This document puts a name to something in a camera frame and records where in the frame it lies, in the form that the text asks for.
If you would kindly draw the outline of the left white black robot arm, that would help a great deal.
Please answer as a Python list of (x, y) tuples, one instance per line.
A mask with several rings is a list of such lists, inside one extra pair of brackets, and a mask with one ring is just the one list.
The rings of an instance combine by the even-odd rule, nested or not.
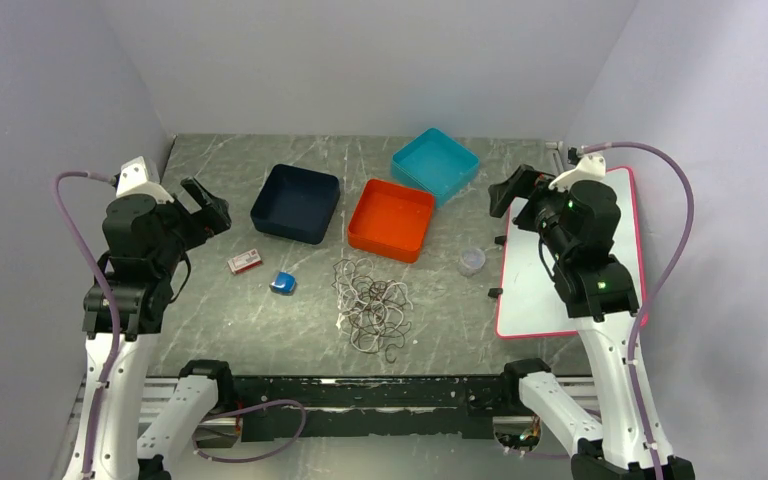
[(83, 406), (65, 478), (169, 479), (174, 462), (209, 415), (237, 404), (230, 366), (191, 360), (179, 385), (145, 432), (139, 430), (148, 363), (157, 345), (172, 288), (190, 250), (231, 227), (226, 200), (196, 179), (182, 180), (198, 205), (189, 211), (151, 180), (121, 173), (102, 222), (107, 249), (85, 256), (94, 283), (84, 301), (87, 370)]

